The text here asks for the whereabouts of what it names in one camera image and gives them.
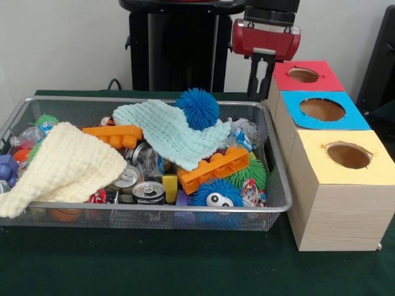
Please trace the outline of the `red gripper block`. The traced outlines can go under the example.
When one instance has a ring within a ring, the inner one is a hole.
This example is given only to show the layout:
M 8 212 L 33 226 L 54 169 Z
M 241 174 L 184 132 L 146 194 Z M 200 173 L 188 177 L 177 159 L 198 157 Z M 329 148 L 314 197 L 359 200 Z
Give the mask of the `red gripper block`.
M 254 50 L 275 52 L 275 59 L 292 60 L 301 41 L 299 27 L 284 27 L 236 19 L 232 28 L 231 46 L 233 52 L 244 56 L 252 56 Z M 249 98 L 255 99 L 259 80 L 257 70 L 260 57 L 251 57 L 249 75 Z M 262 94 L 268 94 L 275 68 L 274 59 L 266 59 L 265 77 L 262 80 Z

